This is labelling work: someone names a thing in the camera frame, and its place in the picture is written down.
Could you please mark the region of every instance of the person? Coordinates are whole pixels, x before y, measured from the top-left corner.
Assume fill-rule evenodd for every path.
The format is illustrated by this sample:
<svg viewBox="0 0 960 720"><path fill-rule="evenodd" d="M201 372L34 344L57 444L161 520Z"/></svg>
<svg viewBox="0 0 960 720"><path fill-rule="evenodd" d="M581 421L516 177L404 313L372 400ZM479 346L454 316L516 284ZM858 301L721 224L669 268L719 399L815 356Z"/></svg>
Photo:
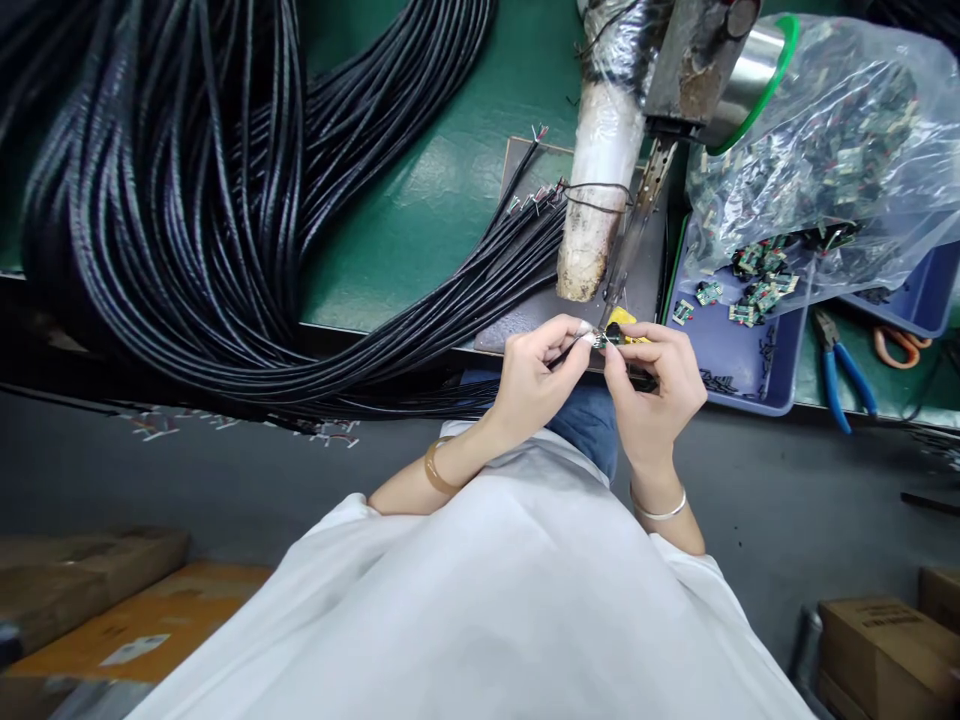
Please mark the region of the person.
<svg viewBox="0 0 960 720"><path fill-rule="evenodd" d="M330 511L130 717L812 717L705 555L674 469L707 397L689 340L639 323L622 331L648 342L603 351L631 513L612 471L546 428L587 368L584 327L561 315L511 337L478 422L446 423ZM658 391L636 392L628 363ZM615 432L593 414L582 435Z"/></svg>

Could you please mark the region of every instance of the silver bangle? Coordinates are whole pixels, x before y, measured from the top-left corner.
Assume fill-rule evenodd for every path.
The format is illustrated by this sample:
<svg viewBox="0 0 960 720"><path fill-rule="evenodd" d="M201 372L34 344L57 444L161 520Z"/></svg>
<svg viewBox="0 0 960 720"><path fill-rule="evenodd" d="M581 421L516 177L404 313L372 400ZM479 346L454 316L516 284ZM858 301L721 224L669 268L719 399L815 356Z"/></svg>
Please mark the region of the silver bangle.
<svg viewBox="0 0 960 720"><path fill-rule="evenodd" d="M633 485L631 485L630 499L633 500L633 509L638 513L640 513L641 515L643 515L647 520L659 521L659 520L670 520L671 518L675 518L677 515L683 512L683 509L687 506L687 489L683 487L683 485L681 485L680 488L683 490L683 498L680 500L680 504L677 505L677 509L668 513L664 513L663 515L654 515L653 513L648 513L646 510L640 507L640 503L637 502L636 495L633 494Z"/></svg>

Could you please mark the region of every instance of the hand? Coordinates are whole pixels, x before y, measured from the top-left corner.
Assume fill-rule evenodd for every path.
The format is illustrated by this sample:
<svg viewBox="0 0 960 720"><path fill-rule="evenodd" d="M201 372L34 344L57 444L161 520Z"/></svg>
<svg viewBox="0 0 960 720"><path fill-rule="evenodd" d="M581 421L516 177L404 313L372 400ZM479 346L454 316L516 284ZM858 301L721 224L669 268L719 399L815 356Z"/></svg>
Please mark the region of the hand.
<svg viewBox="0 0 960 720"><path fill-rule="evenodd" d="M590 362L593 335L577 340L553 372L547 363L590 329L583 320L557 315L533 332L507 338L500 390L480 421L496 434L503 452L532 437L563 407Z"/></svg>
<svg viewBox="0 0 960 720"><path fill-rule="evenodd" d="M673 442L707 401L690 338L654 323L621 325L629 337L650 343L608 345L603 375L613 396L623 449L634 472L656 473L673 461ZM657 393L634 390L627 362L660 379Z"/></svg>

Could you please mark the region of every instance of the white shirt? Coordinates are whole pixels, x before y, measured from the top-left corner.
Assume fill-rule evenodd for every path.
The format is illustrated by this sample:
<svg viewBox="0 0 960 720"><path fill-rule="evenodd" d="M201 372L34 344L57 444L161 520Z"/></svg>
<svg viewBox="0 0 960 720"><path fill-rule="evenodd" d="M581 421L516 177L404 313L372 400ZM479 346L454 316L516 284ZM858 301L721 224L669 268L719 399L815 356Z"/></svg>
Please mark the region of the white shirt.
<svg viewBox="0 0 960 720"><path fill-rule="evenodd" d="M350 495L129 717L812 717L716 562L607 486L544 430L433 515Z"/></svg>

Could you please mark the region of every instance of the yellow component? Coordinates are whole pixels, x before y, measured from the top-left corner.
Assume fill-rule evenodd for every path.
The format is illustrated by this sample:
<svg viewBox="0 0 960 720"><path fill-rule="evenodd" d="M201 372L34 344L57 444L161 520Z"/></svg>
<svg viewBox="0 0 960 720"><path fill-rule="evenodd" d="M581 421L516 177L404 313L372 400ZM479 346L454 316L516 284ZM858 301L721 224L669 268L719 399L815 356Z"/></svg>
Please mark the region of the yellow component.
<svg viewBox="0 0 960 720"><path fill-rule="evenodd" d="M617 306L616 308L614 308L613 312L610 313L610 322L612 323L615 322L617 325L630 325L632 323L635 323L636 321L637 319L633 315L628 313L626 310L624 310L620 306ZM628 337L624 337L623 341L629 344L638 343L638 342L646 342L646 343L650 342L646 338L628 338Z"/></svg>

